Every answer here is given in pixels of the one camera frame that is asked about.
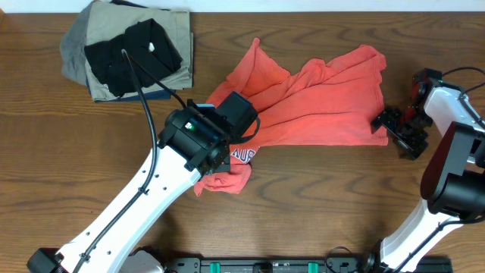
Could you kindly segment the red t-shirt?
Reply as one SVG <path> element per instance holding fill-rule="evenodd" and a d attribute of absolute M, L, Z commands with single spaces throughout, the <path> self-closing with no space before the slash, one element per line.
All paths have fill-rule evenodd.
<path fill-rule="evenodd" d="M 254 39 L 232 73 L 208 97 L 220 105 L 232 92 L 248 99 L 259 122 L 249 141 L 230 147 L 230 171 L 207 175 L 194 186 L 240 193 L 252 173 L 251 161 L 265 146 L 385 146 L 385 129 L 372 132 L 372 120 L 384 108 L 380 90 L 385 56 L 369 45 L 329 62 L 308 61 L 296 74 L 269 57 Z"/>

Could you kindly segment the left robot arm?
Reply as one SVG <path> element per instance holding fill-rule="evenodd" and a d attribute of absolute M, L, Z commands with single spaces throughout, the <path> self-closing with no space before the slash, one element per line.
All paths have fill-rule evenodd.
<path fill-rule="evenodd" d="M 188 101 L 172 111 L 142 167 L 106 209 L 60 249 L 39 248 L 40 272 L 119 272 L 136 244 L 182 193 L 206 174 L 230 170 L 230 145 L 247 140 L 258 112 L 232 92 L 218 106 Z"/>

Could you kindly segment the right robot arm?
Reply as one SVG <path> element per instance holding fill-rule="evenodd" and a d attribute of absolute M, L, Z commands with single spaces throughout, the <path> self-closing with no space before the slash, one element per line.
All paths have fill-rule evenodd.
<path fill-rule="evenodd" d="M 444 81 L 430 68 L 412 78 L 412 104 L 386 108 L 371 122 L 384 127 L 410 159 L 427 148 L 425 127 L 435 125 L 442 139 L 420 183 L 421 199 L 399 228 L 367 254 L 359 272 L 451 272 L 448 258 L 427 253 L 447 234 L 484 220 L 484 119 L 469 102 L 468 91 Z"/>

